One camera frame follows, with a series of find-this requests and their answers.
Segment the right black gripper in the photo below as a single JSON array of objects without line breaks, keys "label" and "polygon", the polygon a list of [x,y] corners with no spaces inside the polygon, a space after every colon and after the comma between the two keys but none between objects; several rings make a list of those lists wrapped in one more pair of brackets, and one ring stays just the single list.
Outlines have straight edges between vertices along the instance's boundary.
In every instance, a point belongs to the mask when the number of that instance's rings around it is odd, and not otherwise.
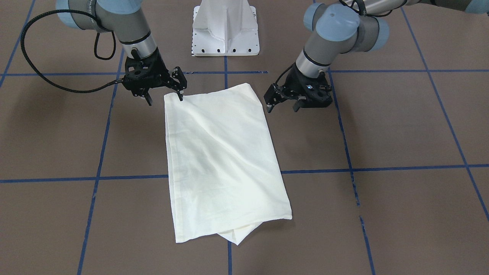
[{"label": "right black gripper", "polygon": [[176,92],[178,99],[183,101],[183,93],[188,86],[185,74],[179,66],[173,68],[169,73],[158,49],[145,58],[127,57],[124,69],[124,88],[133,96],[145,99],[149,106],[152,106],[153,103],[149,89],[163,87],[167,84]]}]

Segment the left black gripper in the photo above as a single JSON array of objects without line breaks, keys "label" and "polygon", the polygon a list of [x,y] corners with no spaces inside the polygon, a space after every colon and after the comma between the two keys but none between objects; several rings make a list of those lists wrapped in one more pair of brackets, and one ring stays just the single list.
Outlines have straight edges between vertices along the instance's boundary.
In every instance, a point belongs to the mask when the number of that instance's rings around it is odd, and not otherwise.
[{"label": "left black gripper", "polygon": [[[311,78],[303,75],[293,65],[282,87],[286,99],[295,100],[292,106],[294,112],[298,112],[300,108],[327,108],[332,104],[332,89],[324,71],[320,70],[318,77]],[[275,83],[267,89],[264,94],[267,113],[271,113],[276,105],[285,101],[281,91],[281,87]]]}]

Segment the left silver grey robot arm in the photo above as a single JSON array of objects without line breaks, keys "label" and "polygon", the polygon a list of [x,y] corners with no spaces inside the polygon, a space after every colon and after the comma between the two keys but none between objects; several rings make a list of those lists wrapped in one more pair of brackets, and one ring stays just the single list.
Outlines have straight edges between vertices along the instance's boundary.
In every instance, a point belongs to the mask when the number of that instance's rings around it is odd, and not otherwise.
[{"label": "left silver grey robot arm", "polygon": [[372,52],[388,41],[390,28],[384,17],[418,0],[338,0],[316,2],[304,14],[304,26],[311,36],[283,75],[264,94],[267,113],[280,103],[294,101],[293,111],[326,108],[333,103],[327,71],[335,58],[350,52]]}]

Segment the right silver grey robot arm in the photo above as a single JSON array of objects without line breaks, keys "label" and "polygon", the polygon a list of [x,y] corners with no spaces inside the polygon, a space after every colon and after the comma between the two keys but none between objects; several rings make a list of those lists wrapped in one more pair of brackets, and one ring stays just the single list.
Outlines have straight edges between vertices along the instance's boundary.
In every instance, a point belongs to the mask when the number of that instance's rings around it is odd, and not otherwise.
[{"label": "right silver grey robot arm", "polygon": [[133,96],[152,99],[149,89],[168,87],[180,100],[187,80],[180,67],[166,68],[152,36],[140,0],[58,0],[59,18],[75,29],[112,32],[127,54],[121,83]]}]

